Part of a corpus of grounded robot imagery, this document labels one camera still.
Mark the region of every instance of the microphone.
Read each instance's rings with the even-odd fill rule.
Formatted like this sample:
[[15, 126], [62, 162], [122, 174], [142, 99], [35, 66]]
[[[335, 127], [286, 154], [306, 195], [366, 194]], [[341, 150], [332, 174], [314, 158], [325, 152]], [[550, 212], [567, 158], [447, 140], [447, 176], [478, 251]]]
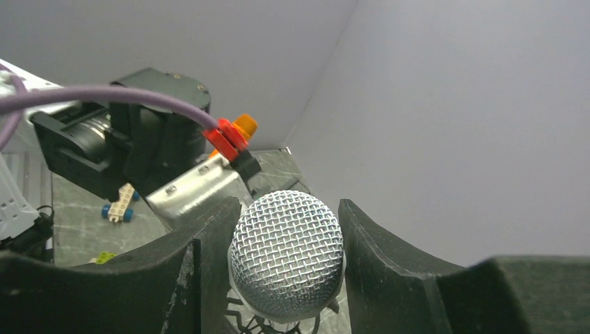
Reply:
[[338, 220], [314, 196], [269, 193], [240, 216], [228, 267], [232, 289], [253, 314], [279, 324], [316, 317], [342, 287]]

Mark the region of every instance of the orange connector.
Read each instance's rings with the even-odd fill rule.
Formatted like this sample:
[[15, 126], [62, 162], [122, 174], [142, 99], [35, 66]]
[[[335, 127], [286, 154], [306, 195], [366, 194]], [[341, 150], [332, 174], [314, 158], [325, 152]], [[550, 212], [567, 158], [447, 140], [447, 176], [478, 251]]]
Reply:
[[248, 141], [225, 118], [219, 120], [217, 129], [203, 131], [203, 136], [229, 161], [234, 161], [241, 151], [248, 148]]
[[[254, 118], [252, 118], [247, 113], [240, 115], [233, 122], [233, 125], [238, 130], [238, 132], [244, 137], [244, 139], [246, 139], [246, 141], [250, 141], [250, 138], [252, 138], [252, 136], [256, 132], [256, 129], [258, 129], [258, 124], [254, 120]], [[212, 157], [214, 157], [218, 153], [219, 153], [218, 150], [214, 150], [209, 155], [209, 158], [211, 159]]]

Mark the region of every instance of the microphone grille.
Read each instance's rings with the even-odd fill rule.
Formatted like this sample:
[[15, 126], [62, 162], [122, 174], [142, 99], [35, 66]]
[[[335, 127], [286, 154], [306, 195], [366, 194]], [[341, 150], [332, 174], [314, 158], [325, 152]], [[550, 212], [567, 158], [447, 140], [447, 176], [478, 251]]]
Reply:
[[340, 291], [340, 225], [325, 204], [300, 191], [275, 191], [248, 207], [228, 255], [236, 293], [270, 320], [313, 317]]

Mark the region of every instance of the orange cap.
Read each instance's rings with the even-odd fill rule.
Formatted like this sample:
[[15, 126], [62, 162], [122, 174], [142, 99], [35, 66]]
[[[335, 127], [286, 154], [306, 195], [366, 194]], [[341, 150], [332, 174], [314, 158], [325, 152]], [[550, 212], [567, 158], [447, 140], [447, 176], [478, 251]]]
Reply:
[[[234, 122], [233, 122], [234, 127], [238, 130], [238, 132], [244, 136], [244, 139], [246, 139], [246, 141], [249, 141], [250, 138], [252, 138], [252, 136], [254, 135], [254, 133], [256, 132], [256, 129], [258, 129], [258, 123], [256, 123], [256, 121], [254, 120], [254, 118], [252, 118], [250, 115], [248, 115], [247, 113], [240, 115]], [[209, 158], [215, 156], [215, 154], [217, 154], [218, 151], [215, 150], [213, 151], [210, 155]]]

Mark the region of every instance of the red connector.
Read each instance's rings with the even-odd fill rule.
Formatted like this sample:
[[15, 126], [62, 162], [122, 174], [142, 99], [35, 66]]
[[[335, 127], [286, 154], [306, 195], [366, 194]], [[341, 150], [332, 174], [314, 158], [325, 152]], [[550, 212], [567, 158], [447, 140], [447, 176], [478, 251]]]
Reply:
[[219, 120], [217, 129], [203, 131], [203, 136], [229, 161], [234, 161], [241, 151], [248, 148], [248, 141], [225, 118]]

